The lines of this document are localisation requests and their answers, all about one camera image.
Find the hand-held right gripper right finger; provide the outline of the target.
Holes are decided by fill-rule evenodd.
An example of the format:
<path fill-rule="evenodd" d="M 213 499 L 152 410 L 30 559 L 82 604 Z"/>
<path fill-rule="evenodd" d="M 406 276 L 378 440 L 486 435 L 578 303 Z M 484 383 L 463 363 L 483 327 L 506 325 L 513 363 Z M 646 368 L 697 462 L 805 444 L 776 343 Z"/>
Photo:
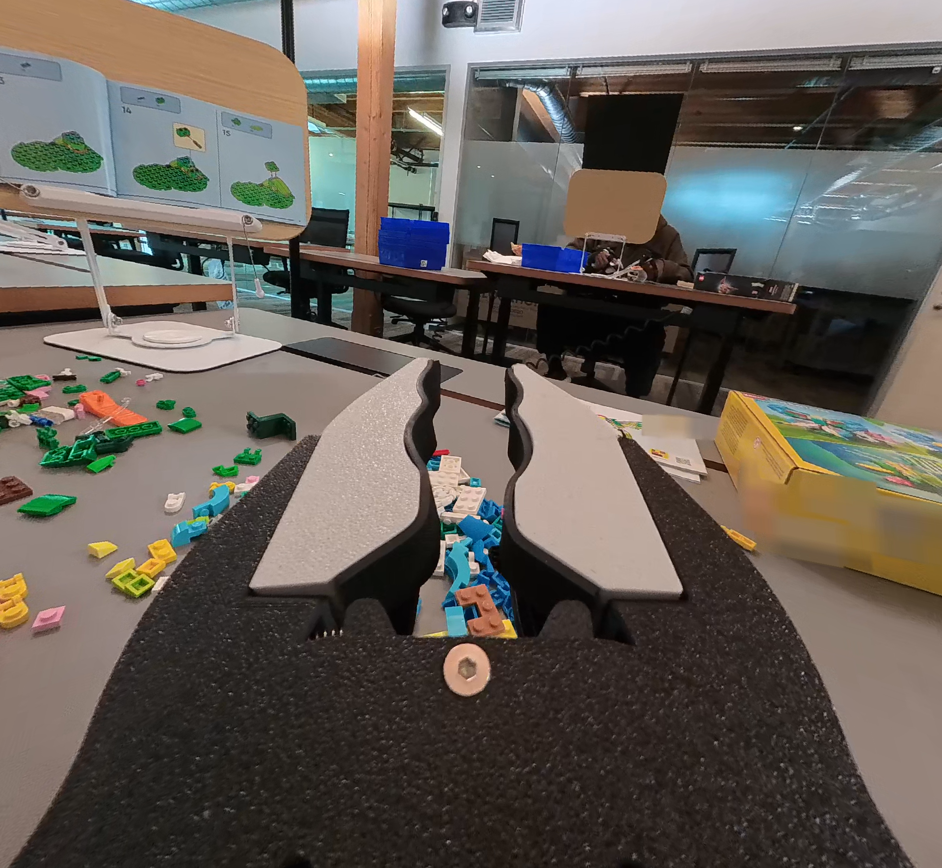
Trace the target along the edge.
<path fill-rule="evenodd" d="M 560 603 L 581 604 L 590 634 L 612 629 L 617 603 L 684 595 L 625 453 L 588 403 L 517 364 L 506 371 L 508 454 L 499 570 L 517 627 L 535 636 Z"/>

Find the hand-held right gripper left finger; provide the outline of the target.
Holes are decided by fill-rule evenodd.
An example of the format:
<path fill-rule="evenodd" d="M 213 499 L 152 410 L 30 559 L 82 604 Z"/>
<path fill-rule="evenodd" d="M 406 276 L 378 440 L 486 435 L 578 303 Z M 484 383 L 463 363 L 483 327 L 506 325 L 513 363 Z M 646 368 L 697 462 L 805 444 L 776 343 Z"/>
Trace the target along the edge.
<path fill-rule="evenodd" d="M 327 425 L 255 569 L 253 594 L 320 598 L 337 618 L 373 599 L 396 632 L 413 631 L 440 552 L 427 463 L 441 370 L 438 360 L 414 359 Z"/>

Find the lego instruction booklet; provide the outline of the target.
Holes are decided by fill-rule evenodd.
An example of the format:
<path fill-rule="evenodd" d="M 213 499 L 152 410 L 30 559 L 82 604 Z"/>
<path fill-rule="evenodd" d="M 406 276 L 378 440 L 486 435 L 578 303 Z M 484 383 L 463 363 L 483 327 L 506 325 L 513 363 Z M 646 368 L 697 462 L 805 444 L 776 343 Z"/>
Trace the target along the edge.
<path fill-rule="evenodd" d="M 74 61 L 1 54 L 2 184 L 232 210 L 303 226 L 304 128 Z"/>
<path fill-rule="evenodd" d="M 646 436 L 641 415 L 594 403 L 589 406 L 599 419 L 634 441 L 667 474 L 693 484 L 700 484 L 707 476 L 707 465 L 695 439 Z"/>

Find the pile of colourful lego pieces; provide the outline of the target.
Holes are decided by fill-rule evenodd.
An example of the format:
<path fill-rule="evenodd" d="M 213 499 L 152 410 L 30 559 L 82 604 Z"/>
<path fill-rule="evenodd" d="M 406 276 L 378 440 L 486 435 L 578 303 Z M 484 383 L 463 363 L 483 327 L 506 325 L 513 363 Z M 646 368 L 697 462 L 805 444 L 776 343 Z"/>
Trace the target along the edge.
<path fill-rule="evenodd" d="M 440 555 L 432 572 L 433 579 L 450 581 L 442 601 L 445 631 L 429 633 L 433 637 L 457 637 L 465 633 L 486 634 L 479 618 L 480 587 L 487 591 L 485 612 L 502 624 L 492 630 L 503 638 L 516 638 L 513 626 L 511 589 L 497 571 L 490 554 L 501 542 L 503 509 L 486 497 L 486 488 L 469 476 L 462 459 L 449 450 L 439 450 L 427 463 L 433 501 L 440 524 Z M 106 578 L 126 597 L 139 599 L 161 592 L 170 576 L 174 545 L 182 541 L 166 539 L 152 545 L 152 557 L 139 568 L 133 559 L 116 565 Z"/>

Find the pile of green brown lego pieces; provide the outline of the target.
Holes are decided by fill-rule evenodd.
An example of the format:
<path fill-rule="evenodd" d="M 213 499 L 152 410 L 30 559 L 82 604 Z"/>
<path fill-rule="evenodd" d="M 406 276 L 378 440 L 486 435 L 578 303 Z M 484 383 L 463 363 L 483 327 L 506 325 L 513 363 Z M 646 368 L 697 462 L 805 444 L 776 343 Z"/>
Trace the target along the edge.
<path fill-rule="evenodd" d="M 99 357 L 79 355 L 74 367 L 45 374 L 27 372 L 2 378 L 2 450 L 15 439 L 31 438 L 39 466 L 48 471 L 80 470 L 100 473 L 116 458 L 146 438 L 168 430 L 196 411 L 162 395 L 155 386 L 165 380 L 159 371 L 135 377 L 122 367 L 105 367 Z M 79 396 L 103 391 L 148 422 L 112 427 L 85 411 Z"/>

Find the black table panel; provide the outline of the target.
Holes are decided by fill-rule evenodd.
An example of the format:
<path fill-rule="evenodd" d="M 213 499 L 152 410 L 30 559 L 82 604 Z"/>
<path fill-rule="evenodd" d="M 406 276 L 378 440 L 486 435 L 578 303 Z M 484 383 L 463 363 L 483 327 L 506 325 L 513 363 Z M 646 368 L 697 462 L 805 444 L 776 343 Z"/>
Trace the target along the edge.
<path fill-rule="evenodd" d="M 381 378 L 392 376 L 416 362 L 420 366 L 419 369 L 424 368 L 429 362 L 438 366 L 442 382 L 462 373 L 460 368 L 442 364 L 426 352 L 423 352 L 419 358 L 413 358 L 333 336 L 284 344 L 281 350 L 288 354 Z"/>

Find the black office chair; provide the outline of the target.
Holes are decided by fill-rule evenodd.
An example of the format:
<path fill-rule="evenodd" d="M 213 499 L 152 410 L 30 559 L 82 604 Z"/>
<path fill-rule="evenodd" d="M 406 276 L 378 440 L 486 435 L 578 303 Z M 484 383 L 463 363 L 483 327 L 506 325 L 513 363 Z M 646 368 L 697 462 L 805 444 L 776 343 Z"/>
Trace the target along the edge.
<path fill-rule="evenodd" d="M 299 243 L 346 250 L 348 220 L 348 210 L 312 208 L 310 221 L 300 234 Z M 263 279 L 266 283 L 289 292 L 290 301 L 293 302 L 294 293 L 290 288 L 290 276 L 290 269 L 268 270 L 263 274 Z M 323 318 L 325 323 L 338 327 L 339 325 L 333 322 L 333 296 L 347 292 L 348 287 L 328 283 L 318 284 L 317 276 L 318 274 L 309 262 L 300 262 L 300 295 L 305 309 L 303 314 L 298 314 L 298 317 L 317 321 Z M 311 300 L 317 300 L 321 291 L 324 292 L 326 304 L 324 307 L 317 306 L 316 314 L 313 314 Z"/>
<path fill-rule="evenodd" d="M 382 295 L 381 303 L 385 311 L 402 316 L 414 326 L 410 333 L 398 335 L 389 340 L 397 343 L 410 344 L 417 347 L 427 346 L 433 351 L 450 355 L 457 355 L 438 340 L 425 334 L 425 327 L 431 322 L 446 321 L 457 314 L 457 307 L 452 301 L 435 301 L 402 298 L 391 295 Z"/>

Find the wooden office desk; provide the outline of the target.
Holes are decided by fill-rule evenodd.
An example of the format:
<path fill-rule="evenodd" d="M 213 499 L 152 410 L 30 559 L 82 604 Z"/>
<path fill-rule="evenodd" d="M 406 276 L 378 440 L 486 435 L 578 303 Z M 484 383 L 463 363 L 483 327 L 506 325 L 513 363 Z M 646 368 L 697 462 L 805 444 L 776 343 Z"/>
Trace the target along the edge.
<path fill-rule="evenodd" d="M 59 240 L 20 243 L 2 224 L 1 324 L 99 320 L 88 258 Z M 120 318 L 156 317 L 182 305 L 231 298 L 232 284 L 184 271 L 96 257 L 105 296 Z"/>
<path fill-rule="evenodd" d="M 472 358 L 477 341 L 477 313 L 480 296 L 487 289 L 486 276 L 478 271 L 443 268 L 410 269 L 386 265 L 377 257 L 339 248 L 301 243 L 300 238 L 272 241 L 263 250 L 288 261 L 290 315 L 294 319 L 333 325 L 332 288 L 362 290 L 379 297 L 383 306 L 397 314 L 403 301 L 424 302 L 418 322 L 409 335 L 394 337 L 394 342 L 426 344 L 435 351 L 448 349 L 429 338 L 425 326 L 432 320 L 449 319 L 456 313 L 455 291 L 467 292 L 471 314 L 467 317 L 462 347 L 453 356 Z"/>
<path fill-rule="evenodd" d="M 486 290 L 499 300 L 491 351 L 491 362 L 498 366 L 505 366 L 513 302 L 658 322 L 718 335 L 719 350 L 697 404 L 697 412 L 704 415 L 713 411 L 742 319 L 749 313 L 789 316 L 795 311 L 795 305 L 789 302 L 681 289 L 677 285 L 628 283 L 598 274 L 559 273 L 488 261 L 470 262 L 469 267 L 486 277 Z"/>

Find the blue storage bin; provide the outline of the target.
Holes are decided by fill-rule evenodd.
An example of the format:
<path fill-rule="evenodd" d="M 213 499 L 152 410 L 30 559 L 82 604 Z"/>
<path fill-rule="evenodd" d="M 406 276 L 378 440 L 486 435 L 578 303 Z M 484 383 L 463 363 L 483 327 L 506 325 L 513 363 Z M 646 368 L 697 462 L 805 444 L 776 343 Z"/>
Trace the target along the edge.
<path fill-rule="evenodd" d="M 521 250 L 522 268 L 544 272 L 581 274 L 590 258 L 590 252 L 582 247 L 523 243 Z"/>

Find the black cardboard box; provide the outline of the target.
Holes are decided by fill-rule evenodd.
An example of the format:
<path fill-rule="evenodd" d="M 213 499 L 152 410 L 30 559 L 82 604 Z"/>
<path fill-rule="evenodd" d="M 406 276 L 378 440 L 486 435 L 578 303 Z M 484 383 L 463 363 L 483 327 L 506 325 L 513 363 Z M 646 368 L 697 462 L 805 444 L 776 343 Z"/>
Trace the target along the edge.
<path fill-rule="evenodd" d="M 796 283 L 756 278 L 730 273 L 702 271 L 693 280 L 695 289 L 709 293 L 792 303 L 799 286 Z"/>

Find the stack of blue bins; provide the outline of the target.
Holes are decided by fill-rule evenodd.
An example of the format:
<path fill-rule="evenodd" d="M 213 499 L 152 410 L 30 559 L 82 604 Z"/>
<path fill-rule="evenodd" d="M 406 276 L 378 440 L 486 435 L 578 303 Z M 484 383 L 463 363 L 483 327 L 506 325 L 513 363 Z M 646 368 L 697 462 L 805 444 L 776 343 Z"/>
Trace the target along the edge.
<path fill-rule="evenodd" d="M 449 241 L 448 223 L 383 217 L 378 240 L 379 262 L 396 268 L 440 271 L 445 267 Z"/>

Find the glass partition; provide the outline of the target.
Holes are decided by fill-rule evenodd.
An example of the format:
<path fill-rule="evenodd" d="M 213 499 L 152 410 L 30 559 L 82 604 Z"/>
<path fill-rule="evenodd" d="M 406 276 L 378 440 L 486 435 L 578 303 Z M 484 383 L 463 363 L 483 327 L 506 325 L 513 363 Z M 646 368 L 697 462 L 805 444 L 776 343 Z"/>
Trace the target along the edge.
<path fill-rule="evenodd" d="M 387 216 L 437 221 L 440 149 L 448 72 L 441 66 L 394 73 Z M 347 210 L 355 236 L 357 77 L 353 69 L 301 74 L 308 93 L 314 208 Z"/>

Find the black rectangular board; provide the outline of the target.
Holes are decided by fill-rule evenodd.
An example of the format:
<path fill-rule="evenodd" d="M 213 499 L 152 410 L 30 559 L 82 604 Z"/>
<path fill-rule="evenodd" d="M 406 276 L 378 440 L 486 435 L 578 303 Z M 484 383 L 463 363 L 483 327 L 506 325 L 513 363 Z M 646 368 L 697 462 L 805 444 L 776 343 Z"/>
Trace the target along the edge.
<path fill-rule="evenodd" d="M 682 94 L 587 97 L 582 168 L 663 175 L 683 100 Z"/>

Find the wooden pillar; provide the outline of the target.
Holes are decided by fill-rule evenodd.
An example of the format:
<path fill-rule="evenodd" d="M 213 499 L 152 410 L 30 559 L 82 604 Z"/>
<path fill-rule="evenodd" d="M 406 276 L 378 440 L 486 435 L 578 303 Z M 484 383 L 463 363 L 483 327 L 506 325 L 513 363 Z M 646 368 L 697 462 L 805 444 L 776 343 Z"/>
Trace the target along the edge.
<path fill-rule="evenodd" d="M 396 1 L 358 0 L 354 251 L 374 260 L 389 200 Z"/>

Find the glass window wall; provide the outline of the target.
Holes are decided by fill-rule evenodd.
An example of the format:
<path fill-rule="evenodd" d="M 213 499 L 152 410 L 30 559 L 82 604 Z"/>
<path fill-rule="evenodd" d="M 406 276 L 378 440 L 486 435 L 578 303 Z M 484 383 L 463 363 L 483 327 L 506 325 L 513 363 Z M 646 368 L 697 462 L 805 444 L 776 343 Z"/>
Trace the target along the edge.
<path fill-rule="evenodd" d="M 682 94 L 663 215 L 691 260 L 799 286 L 790 317 L 748 318 L 724 389 L 866 413 L 940 266 L 940 43 L 550 58 L 467 72 L 453 238 L 496 219 L 560 245 L 586 98 Z M 562 144 L 527 81 L 580 134 Z"/>

